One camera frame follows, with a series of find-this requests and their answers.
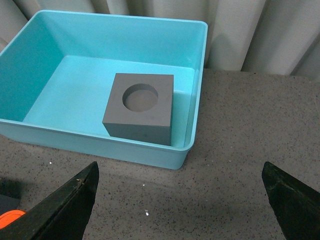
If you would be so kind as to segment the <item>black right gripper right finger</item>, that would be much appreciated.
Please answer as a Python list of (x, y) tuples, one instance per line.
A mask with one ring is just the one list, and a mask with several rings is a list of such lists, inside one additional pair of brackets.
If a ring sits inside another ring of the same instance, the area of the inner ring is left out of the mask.
[(284, 237), (318, 240), (320, 193), (269, 161), (264, 163), (261, 177)]

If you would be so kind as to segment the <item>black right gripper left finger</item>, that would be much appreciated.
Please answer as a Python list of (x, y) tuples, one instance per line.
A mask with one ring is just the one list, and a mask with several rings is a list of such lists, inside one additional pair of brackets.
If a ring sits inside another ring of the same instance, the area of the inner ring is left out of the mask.
[(2, 240), (81, 240), (92, 214), (99, 167), (92, 162), (0, 230)]

